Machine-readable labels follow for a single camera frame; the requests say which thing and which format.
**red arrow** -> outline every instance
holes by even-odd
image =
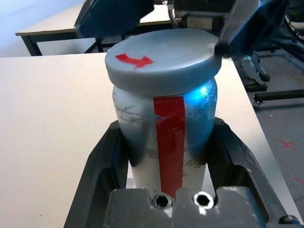
[[[145,65],[153,63],[153,61],[149,59],[147,56],[142,57],[142,59],[136,59],[136,58],[128,57],[127,54],[121,54],[121,55],[117,55],[116,58],[124,63],[134,64],[135,65],[134,69],[141,68],[144,67]]]

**jar lid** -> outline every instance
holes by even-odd
[[[114,45],[105,56],[111,82],[138,95],[185,93],[214,77],[221,58],[217,37],[202,30],[169,29],[144,33]]]

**red stripe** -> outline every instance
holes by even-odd
[[[154,111],[161,176],[161,191],[175,197],[182,185],[185,144],[185,105],[183,97],[156,97]]]

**white tabletop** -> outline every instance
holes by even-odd
[[[16,36],[74,32],[74,24],[82,5],[83,3],[78,4],[35,25],[25,28],[22,31],[18,31],[16,32]],[[166,23],[170,23],[167,6],[155,5],[154,11],[143,17],[139,26]]]
[[[0,58],[0,227],[63,227],[88,155],[116,120],[104,57]],[[300,219],[231,60],[223,60],[216,81],[216,116]]]

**jar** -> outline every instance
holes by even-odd
[[[106,54],[135,185],[151,195],[202,189],[221,67],[216,42],[206,31],[170,29],[133,36]]]

